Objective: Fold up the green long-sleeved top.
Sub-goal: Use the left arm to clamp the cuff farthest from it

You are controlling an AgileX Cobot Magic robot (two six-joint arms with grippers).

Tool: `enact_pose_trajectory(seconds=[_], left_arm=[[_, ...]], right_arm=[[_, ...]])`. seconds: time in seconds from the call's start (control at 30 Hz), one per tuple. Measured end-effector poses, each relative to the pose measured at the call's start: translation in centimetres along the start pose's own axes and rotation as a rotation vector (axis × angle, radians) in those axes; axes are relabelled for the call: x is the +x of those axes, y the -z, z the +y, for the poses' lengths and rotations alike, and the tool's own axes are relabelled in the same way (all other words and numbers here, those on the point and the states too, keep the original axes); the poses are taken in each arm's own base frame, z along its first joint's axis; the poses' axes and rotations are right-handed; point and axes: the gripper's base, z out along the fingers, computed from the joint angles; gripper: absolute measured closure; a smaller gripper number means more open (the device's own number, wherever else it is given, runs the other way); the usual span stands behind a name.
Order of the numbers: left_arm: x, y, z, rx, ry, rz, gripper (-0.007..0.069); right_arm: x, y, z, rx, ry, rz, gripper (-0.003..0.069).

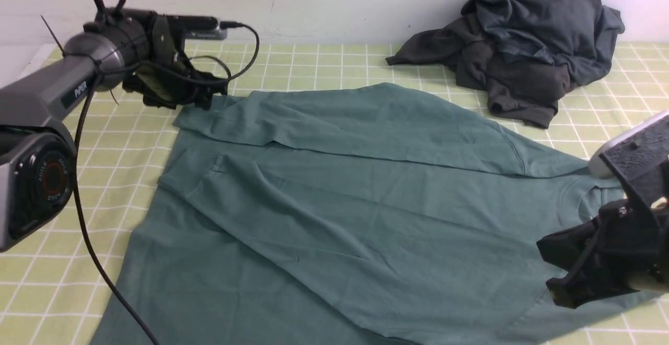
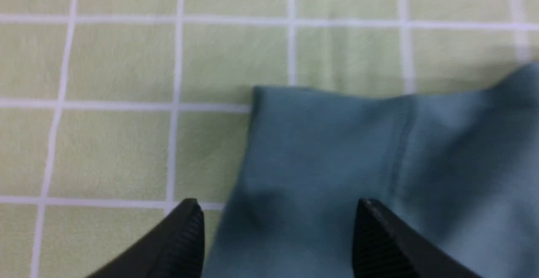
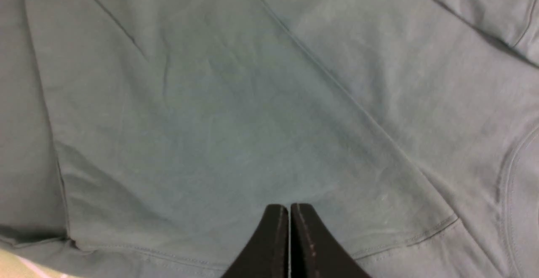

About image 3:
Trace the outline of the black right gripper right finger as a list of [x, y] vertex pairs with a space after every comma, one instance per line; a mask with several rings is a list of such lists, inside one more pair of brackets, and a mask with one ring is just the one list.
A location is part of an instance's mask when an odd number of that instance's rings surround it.
[[369, 278], [322, 222], [314, 207], [290, 207], [291, 278]]

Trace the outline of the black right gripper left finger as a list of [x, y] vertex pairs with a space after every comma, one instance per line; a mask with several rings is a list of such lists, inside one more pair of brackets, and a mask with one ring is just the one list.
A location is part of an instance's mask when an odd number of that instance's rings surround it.
[[244, 249], [224, 278], [288, 277], [289, 217], [286, 207], [269, 204]]

